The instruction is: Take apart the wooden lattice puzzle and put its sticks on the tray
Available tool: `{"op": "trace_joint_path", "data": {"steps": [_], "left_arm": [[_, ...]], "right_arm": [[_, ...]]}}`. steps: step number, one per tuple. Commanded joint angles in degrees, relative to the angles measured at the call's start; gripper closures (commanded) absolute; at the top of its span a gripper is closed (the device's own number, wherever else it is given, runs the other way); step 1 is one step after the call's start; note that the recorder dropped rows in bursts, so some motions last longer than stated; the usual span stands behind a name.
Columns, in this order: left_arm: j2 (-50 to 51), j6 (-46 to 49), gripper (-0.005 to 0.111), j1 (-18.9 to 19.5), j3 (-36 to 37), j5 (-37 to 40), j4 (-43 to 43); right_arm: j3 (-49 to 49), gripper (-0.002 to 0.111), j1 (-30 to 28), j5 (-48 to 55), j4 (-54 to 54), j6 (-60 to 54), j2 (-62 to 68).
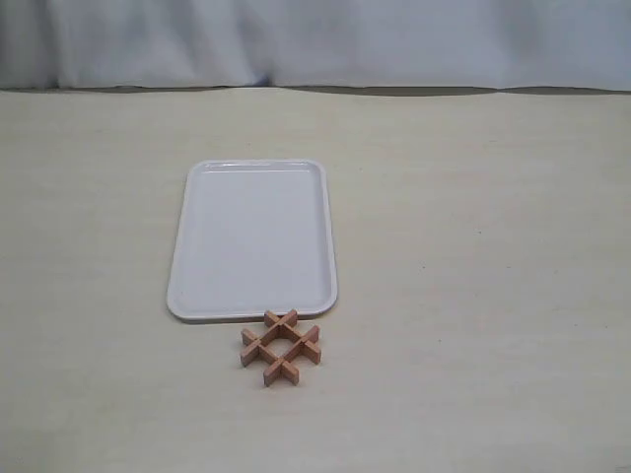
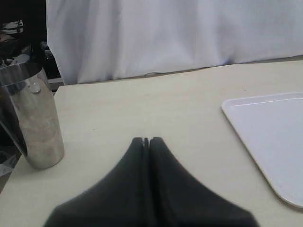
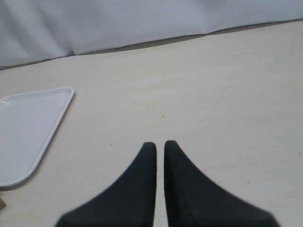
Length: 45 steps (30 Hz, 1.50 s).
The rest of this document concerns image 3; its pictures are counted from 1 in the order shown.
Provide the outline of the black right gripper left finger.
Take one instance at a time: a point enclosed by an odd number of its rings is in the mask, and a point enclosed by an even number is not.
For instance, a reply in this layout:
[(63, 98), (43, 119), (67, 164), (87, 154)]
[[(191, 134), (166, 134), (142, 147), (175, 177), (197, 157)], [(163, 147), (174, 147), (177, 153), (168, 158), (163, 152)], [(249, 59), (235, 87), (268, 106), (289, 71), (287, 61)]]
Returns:
[(152, 227), (157, 150), (145, 142), (123, 174), (94, 199), (60, 217), (58, 227)]

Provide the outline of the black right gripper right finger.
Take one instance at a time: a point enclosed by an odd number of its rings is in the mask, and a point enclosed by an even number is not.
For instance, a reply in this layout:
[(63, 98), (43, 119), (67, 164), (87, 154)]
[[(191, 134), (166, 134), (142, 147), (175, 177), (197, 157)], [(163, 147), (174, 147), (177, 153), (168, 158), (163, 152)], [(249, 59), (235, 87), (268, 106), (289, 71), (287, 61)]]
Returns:
[(229, 193), (186, 156), (178, 143), (164, 146), (164, 192), (170, 227), (278, 227), (268, 211)]

